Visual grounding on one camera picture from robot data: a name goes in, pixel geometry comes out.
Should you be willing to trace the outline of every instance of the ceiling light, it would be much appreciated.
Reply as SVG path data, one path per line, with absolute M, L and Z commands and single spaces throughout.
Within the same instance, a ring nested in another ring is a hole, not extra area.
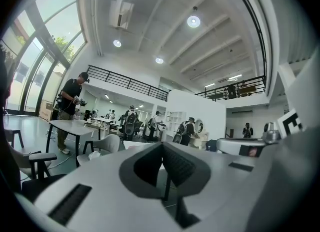
M 155 61 L 156 61 L 157 63 L 163 63 L 163 62 L 164 62 L 164 60 L 163 60 L 162 58 L 160 58 L 160 57 L 157 57 L 157 58 L 155 59 Z
M 114 40 L 113 41 L 113 44 L 116 46 L 116 47 L 121 47 L 121 42 L 119 40 Z
M 212 84 L 210 84 L 210 85 L 208 85 L 208 86 L 205 86 L 205 88 L 210 87 L 210 86 L 213 86 L 213 85 L 215 85 L 215 84 L 214 84 L 214 83 L 212 83 Z
M 192 28 L 196 28 L 200 25 L 200 19 L 199 17 L 195 16 L 195 15 L 192 15 L 190 16 L 187 21 L 188 25 Z
M 242 77 L 242 74 L 234 76 L 234 77 L 231 77 L 231 78 L 229 78 L 229 80 L 234 79 L 234 78 L 239 78 L 239 77 Z

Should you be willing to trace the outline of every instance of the khaki pants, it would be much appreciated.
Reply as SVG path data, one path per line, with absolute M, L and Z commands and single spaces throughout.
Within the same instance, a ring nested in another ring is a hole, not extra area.
M 73 115 L 69 115 L 68 113 L 64 112 L 64 111 L 60 111 L 59 112 L 59 116 L 58 119 L 59 120 L 72 120 L 74 116 Z M 63 150 L 65 148 L 65 139 L 67 138 L 68 133 L 58 129 L 58 148 Z

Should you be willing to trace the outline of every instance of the round mirror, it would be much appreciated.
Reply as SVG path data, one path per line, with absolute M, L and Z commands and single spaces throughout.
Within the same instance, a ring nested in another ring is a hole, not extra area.
M 197 119 L 194 124 L 194 132 L 199 134 L 203 131 L 204 124 L 201 119 Z

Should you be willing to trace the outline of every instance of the black cap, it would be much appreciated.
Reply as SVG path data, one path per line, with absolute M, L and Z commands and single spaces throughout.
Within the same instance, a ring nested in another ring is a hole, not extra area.
M 84 72 L 82 72 L 82 73 L 80 73 L 80 75 L 79 76 L 81 76 L 85 81 L 87 81 L 88 80 L 88 78 L 89 78 L 89 75 L 84 71 Z

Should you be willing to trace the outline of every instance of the shelving unit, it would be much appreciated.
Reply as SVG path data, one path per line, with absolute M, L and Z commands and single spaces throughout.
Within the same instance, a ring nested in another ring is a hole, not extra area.
M 183 111 L 170 112 L 170 116 L 167 116 L 166 131 L 175 133 L 179 128 L 179 125 L 186 120 L 186 116 L 187 114 Z

